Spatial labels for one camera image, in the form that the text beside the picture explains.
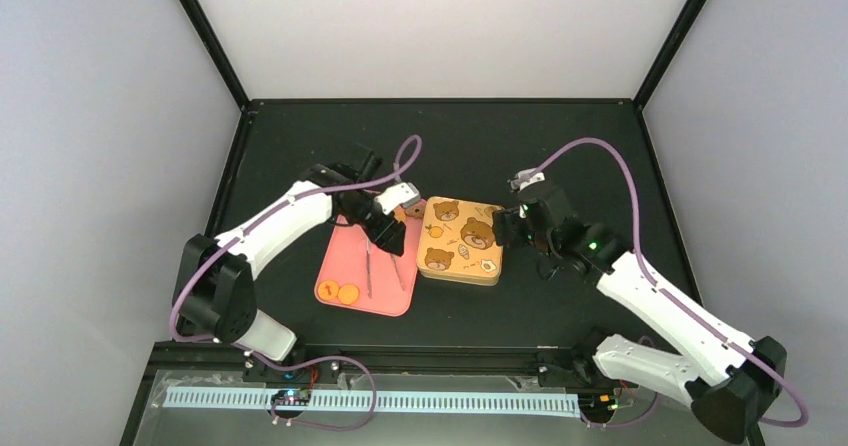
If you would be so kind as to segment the metal tongs white handles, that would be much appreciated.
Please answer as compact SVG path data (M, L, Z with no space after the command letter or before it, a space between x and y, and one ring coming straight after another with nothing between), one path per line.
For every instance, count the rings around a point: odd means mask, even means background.
M376 294L384 290L405 291L397 257L377 248L370 240L365 240L364 244L367 297L375 299Z

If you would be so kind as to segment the silver metal tin lid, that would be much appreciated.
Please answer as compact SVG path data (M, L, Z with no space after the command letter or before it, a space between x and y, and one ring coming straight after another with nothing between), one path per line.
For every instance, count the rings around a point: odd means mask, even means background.
M426 200L418 269L502 273L503 248L495 243L492 215L499 205L432 196Z

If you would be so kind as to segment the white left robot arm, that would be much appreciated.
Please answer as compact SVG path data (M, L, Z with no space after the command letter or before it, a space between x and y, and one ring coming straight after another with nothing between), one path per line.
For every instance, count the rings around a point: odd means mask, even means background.
M183 249L168 327L178 342L218 341L257 358L279 362L294 348L297 336L257 305L254 283L262 271L313 228L335 219L357 226L378 249L395 256L405 252L405 224L399 207L417 203L418 188L402 180L421 151L413 135L404 148L412 155L396 160L390 174L376 177L381 160L368 153L362 164L315 164L305 170L276 201L251 219L214 237L198 234ZM188 337L180 320L196 329Z

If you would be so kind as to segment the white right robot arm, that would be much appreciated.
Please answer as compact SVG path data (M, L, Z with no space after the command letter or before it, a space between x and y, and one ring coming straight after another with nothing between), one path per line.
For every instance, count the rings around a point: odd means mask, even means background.
M647 387L688 407L710 433L743 443L783 388L785 347L758 340L706 311L600 224L579 219L564 191L541 174L511 180L518 204L493 216L500 246L532 247L554 271L598 273L596 289L624 306L672 347L666 352L596 329L569 358L572 376Z

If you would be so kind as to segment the pink plastic tray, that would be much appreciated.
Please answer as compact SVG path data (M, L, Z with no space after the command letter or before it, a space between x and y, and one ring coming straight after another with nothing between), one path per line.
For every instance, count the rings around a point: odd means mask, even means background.
M375 299L369 299L365 286L365 251L364 242L368 240L359 226L334 228L324 260L314 286L317 301L324 305L361 311L369 314L398 317L409 309L413 297L418 266L416 258L422 232L423 221L408 217L401 209L395 210L396 216L406 225L405 253L396 256L403 278L405 291L384 290L378 292ZM336 281L339 286L354 284L360 290L360 297L355 304L344 305L338 301L321 301L315 293L316 286L327 280Z

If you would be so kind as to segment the gold cookie tin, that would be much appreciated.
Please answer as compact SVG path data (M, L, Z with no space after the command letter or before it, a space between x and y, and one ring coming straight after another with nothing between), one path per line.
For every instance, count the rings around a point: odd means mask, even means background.
M475 286L494 286L498 283L501 276L501 272L499 270L489 273L483 270L452 272L449 270L437 271L432 269L420 269L419 273L428 279Z

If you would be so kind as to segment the yellow dotted round biscuit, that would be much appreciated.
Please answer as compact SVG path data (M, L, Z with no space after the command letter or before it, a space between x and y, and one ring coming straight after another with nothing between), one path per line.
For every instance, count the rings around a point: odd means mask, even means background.
M339 287L337 299L344 305L355 304L360 297L360 290L354 284L344 284Z

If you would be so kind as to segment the yellow biscuit red cross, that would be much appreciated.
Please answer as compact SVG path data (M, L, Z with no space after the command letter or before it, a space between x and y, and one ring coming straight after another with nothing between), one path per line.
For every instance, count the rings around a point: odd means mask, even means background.
M321 301L334 301L338 297L339 284L334 280L327 280L316 286L316 296Z

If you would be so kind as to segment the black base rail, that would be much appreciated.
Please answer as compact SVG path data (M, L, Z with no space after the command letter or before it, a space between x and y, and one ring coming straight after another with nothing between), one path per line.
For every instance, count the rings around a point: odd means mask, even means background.
M613 390L618 380L600 376L587 380L571 370L572 351L559 348L429 348L391 346L333 346L306 344L297 346L286 365L323 356L341 355L364 364L372 374L508 376L535 378L543 387L563 387L576 392ZM216 344L154 345L142 375L151 382L160 372L224 372L238 379L273 385L307 385L310 373L278 372L257 363L245 365L244 353Z

